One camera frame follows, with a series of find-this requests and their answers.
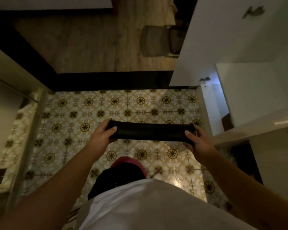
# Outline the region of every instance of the hand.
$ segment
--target hand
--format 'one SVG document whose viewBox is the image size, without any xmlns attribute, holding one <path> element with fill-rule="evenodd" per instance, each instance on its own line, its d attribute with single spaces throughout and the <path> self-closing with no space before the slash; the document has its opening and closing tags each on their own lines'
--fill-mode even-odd
<svg viewBox="0 0 288 230">
<path fill-rule="evenodd" d="M 198 136 L 192 134 L 190 131 L 185 131 L 185 135 L 194 142 L 194 145 L 184 143 L 184 146 L 192 151 L 195 159 L 206 166 L 209 158 L 214 155 L 218 155 L 219 152 L 213 145 L 212 140 L 206 135 L 205 131 L 200 127 L 195 127 Z"/>
<path fill-rule="evenodd" d="M 91 135 L 90 140 L 84 147 L 85 151 L 89 151 L 94 156 L 94 160 L 97 161 L 106 151 L 109 143 L 116 141 L 117 139 L 109 139 L 117 131 L 117 127 L 112 127 L 106 130 L 106 127 L 111 119 L 103 121 L 99 127 L 95 129 Z"/>
</svg>

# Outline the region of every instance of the white t-shirt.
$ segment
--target white t-shirt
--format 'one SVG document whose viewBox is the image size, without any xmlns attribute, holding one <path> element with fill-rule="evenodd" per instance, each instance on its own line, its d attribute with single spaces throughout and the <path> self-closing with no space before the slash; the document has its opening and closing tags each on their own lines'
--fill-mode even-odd
<svg viewBox="0 0 288 230">
<path fill-rule="evenodd" d="M 176 186 L 155 179 L 143 179 L 89 200 L 78 213 L 75 229 L 255 228 Z"/>
</svg>

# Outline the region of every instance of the wooden floor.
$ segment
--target wooden floor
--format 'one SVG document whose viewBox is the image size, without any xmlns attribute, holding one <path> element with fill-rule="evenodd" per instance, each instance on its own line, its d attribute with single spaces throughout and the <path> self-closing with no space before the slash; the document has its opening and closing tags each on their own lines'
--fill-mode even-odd
<svg viewBox="0 0 288 230">
<path fill-rule="evenodd" d="M 13 26 L 57 73 L 174 70 L 176 58 L 145 58 L 145 25 L 175 25 L 171 0 L 119 0 L 119 14 L 34 14 Z"/>
</svg>

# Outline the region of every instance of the black cylindrical object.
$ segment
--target black cylindrical object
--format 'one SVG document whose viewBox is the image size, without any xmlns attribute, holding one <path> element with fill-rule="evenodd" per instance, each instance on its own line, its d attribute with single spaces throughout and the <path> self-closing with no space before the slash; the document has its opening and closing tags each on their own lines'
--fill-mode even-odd
<svg viewBox="0 0 288 230">
<path fill-rule="evenodd" d="M 139 139 L 159 141 L 180 141 L 193 144 L 184 132 L 186 130 L 195 134 L 193 124 L 154 124 L 154 123 L 130 123 L 110 120 L 106 130 L 116 126 L 117 131 L 111 139 Z"/>
</svg>

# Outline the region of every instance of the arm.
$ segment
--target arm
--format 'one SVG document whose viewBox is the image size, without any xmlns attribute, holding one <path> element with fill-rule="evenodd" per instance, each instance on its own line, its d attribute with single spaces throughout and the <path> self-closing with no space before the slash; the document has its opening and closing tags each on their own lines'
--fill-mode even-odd
<svg viewBox="0 0 288 230">
<path fill-rule="evenodd" d="M 196 127 L 198 136 L 186 131 L 194 146 L 185 144 L 206 166 L 235 210 L 258 229 L 288 229 L 288 201 L 232 165 L 215 149 L 206 133 Z"/>
<path fill-rule="evenodd" d="M 117 127 L 105 131 L 109 120 L 96 128 L 87 145 L 57 174 L 0 219 L 0 230 L 61 229 L 81 195 L 94 162 L 105 152 Z"/>
</svg>

